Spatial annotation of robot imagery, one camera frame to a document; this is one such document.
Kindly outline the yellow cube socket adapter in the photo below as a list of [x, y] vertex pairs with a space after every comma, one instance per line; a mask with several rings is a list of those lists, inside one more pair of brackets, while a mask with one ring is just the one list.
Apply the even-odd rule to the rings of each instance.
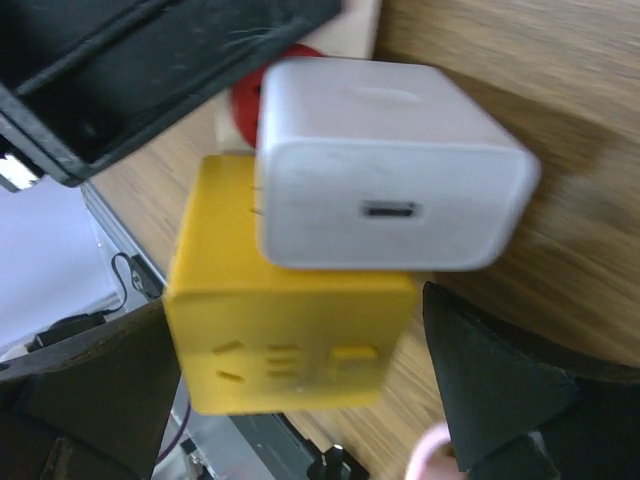
[[258, 251], [254, 161], [204, 158], [163, 306], [193, 409], [361, 406], [380, 394], [417, 289], [406, 273], [296, 271]]

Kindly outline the beige power strip red sockets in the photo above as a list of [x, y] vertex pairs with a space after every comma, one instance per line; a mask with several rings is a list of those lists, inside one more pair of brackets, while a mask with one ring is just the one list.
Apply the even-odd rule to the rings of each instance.
[[342, 76], [335, 66], [372, 57], [379, 1], [343, 1], [340, 13], [220, 94], [215, 133], [219, 150], [264, 153], [299, 133], [294, 125], [320, 105]]

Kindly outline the white USB charger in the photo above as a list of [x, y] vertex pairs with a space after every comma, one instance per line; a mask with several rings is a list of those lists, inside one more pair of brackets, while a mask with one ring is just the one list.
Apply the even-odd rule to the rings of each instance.
[[291, 269], [457, 272], [493, 263], [539, 160], [440, 70], [357, 60], [299, 133], [260, 153], [257, 239]]

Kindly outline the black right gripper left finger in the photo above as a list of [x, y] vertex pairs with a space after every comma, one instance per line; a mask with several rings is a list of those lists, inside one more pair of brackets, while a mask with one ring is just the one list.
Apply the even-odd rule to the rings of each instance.
[[179, 378], [158, 300], [2, 361], [2, 478], [150, 478]]

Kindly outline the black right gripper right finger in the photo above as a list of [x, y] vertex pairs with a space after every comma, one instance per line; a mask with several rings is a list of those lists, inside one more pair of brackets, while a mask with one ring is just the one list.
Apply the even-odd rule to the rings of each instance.
[[432, 282], [422, 317], [470, 478], [638, 478], [638, 368], [551, 342]]

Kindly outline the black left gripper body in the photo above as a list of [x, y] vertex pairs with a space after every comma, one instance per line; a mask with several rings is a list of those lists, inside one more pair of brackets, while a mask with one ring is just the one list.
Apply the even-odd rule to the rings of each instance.
[[338, 1], [5, 1], [1, 183], [74, 187], [342, 11]]

